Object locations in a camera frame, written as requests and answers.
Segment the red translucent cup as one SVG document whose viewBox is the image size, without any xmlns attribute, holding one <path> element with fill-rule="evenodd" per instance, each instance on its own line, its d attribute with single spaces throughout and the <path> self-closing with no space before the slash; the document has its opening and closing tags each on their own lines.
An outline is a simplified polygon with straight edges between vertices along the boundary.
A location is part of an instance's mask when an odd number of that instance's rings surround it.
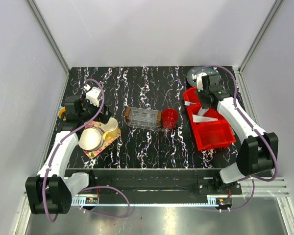
<svg viewBox="0 0 294 235">
<path fill-rule="evenodd" d="M 174 129 L 178 121 L 178 112 L 175 109 L 167 108 L 162 112 L 162 125 L 165 129 Z"/>
</svg>

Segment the clear holder with wooden ends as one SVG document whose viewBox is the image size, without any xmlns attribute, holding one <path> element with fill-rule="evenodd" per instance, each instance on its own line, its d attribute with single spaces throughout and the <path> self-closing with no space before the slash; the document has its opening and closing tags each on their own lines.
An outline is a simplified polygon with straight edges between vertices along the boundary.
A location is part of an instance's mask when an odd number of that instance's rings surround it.
<svg viewBox="0 0 294 235">
<path fill-rule="evenodd" d="M 161 111 L 127 107 L 124 118 L 129 127 L 159 131 L 162 128 Z"/>
</svg>

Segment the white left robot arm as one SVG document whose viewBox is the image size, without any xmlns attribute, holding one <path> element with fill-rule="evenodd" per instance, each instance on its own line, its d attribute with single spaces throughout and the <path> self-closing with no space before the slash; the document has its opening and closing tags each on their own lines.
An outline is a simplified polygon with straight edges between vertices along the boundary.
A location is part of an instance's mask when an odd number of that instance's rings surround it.
<svg viewBox="0 0 294 235">
<path fill-rule="evenodd" d="M 25 182 L 32 214 L 66 214 L 72 199 L 82 190 L 92 193 L 96 181 L 87 173 L 74 173 L 65 180 L 68 161 L 85 126 L 95 120 L 107 123 L 111 117 L 104 101 L 94 95 L 73 95 L 65 99 L 65 120 L 61 120 L 53 148 L 36 176 Z"/>
</svg>

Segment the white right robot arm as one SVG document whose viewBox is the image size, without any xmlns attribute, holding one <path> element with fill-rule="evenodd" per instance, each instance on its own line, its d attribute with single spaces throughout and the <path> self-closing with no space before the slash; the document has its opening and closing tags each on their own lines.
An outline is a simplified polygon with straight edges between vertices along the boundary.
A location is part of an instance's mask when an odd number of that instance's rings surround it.
<svg viewBox="0 0 294 235">
<path fill-rule="evenodd" d="M 274 170 L 272 180 L 278 173 L 278 136 L 261 128 L 237 101 L 236 93 L 231 93 L 220 84 L 217 74 L 200 73 L 193 75 L 196 93 L 201 103 L 198 116 L 202 117 L 209 108 L 216 110 L 230 124 L 239 137 L 241 148 L 235 163 L 222 169 L 220 177 L 213 181 L 213 188 L 219 194 L 226 193 L 231 183 L 258 177 L 258 173 Z"/>
</svg>

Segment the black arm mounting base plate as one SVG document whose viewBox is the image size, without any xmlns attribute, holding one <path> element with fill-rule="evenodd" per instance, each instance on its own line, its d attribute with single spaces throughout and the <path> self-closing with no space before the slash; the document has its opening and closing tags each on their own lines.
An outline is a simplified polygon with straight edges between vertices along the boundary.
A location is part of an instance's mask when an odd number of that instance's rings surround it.
<svg viewBox="0 0 294 235">
<path fill-rule="evenodd" d="M 92 185 L 110 185 L 118 189 L 177 189 L 202 194 L 241 195 L 242 188 L 232 183 L 215 190 L 213 183 L 219 169 L 77 169 L 68 168 L 65 177 L 74 173 L 91 175 Z"/>
</svg>

